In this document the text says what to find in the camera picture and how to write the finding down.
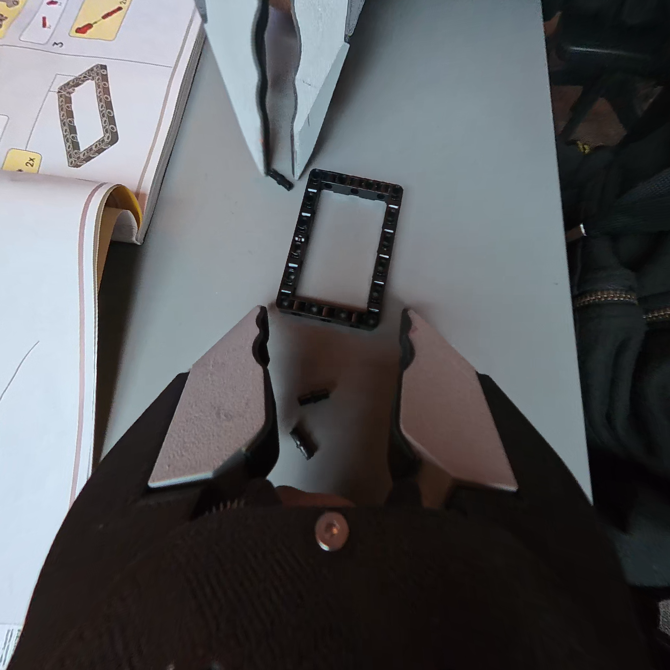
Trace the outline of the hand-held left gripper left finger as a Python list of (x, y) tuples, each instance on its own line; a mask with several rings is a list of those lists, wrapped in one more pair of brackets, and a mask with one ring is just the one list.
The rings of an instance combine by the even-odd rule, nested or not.
[(149, 488), (270, 474), (280, 446), (268, 341), (267, 308), (255, 306), (192, 365)]

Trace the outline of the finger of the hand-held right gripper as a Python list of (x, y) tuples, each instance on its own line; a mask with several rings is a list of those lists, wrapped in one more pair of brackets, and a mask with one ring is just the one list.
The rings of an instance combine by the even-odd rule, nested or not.
[(270, 169), (265, 33), (268, 1), (202, 1), (202, 22), (247, 147)]
[(299, 62), (294, 79), (291, 167), (300, 179), (315, 149), (346, 59), (349, 1), (292, 1)]

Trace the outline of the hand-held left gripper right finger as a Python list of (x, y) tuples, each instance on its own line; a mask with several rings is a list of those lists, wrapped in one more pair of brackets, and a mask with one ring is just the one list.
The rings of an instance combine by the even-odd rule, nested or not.
[(394, 484), (443, 507), (458, 486), (515, 493), (518, 483), (476, 369), (416, 311), (401, 313), (389, 429)]

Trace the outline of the black rectangular lego frame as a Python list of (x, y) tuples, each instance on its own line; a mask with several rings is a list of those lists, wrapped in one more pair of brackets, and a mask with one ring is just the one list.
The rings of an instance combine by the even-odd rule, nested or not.
[[(310, 238), (315, 230), (320, 198), (325, 192), (385, 206), (365, 307), (307, 297), (298, 291)], [(279, 312), (357, 330), (376, 330), (381, 322), (403, 195), (404, 189), (397, 183), (311, 169), (275, 301)]]

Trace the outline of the lego instruction booklet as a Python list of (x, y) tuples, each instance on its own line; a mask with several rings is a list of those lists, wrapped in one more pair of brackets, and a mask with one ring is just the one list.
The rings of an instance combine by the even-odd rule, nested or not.
[(98, 291), (146, 235), (204, 42), (195, 1), (1, 2), (1, 668), (91, 475)]

